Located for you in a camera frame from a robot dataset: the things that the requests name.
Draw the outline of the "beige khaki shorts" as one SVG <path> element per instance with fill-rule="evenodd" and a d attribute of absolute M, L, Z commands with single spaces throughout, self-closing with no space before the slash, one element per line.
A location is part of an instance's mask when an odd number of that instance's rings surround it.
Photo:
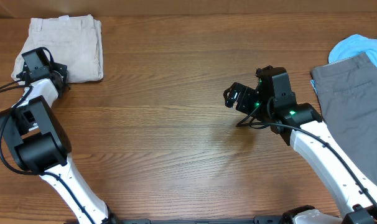
<path fill-rule="evenodd" d="M 22 71 L 22 54 L 39 47 L 49 49 L 55 62 L 67 66 L 67 82 L 85 83 L 103 79 L 101 22 L 92 15 L 32 18 L 28 34 L 15 59 L 11 74 L 13 80 L 17 80 L 17 74 Z"/>

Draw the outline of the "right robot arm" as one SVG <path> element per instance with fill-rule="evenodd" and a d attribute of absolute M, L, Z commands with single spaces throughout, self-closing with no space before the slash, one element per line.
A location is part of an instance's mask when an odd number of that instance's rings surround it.
<path fill-rule="evenodd" d="M 321 115 L 309 103 L 298 104 L 289 75 L 283 67 L 256 71 L 252 89 L 234 82 L 224 93 L 228 108 L 246 114 L 238 127 L 270 128 L 313 168 L 333 197 L 340 216 L 304 205 L 280 217 L 255 218 L 255 223 L 377 223 L 377 186 L 344 153 Z"/>

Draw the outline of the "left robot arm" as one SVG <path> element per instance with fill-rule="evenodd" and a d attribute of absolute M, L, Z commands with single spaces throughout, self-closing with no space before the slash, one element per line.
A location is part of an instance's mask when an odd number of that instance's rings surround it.
<path fill-rule="evenodd" d="M 45 47 L 22 58 L 17 79 L 0 87 L 0 93 L 24 90 L 16 104 L 0 112 L 0 160 L 14 173 L 39 176 L 51 185 L 78 223 L 119 223 L 79 173 L 70 140 L 51 109 L 68 87 L 67 66 L 55 62 Z"/>

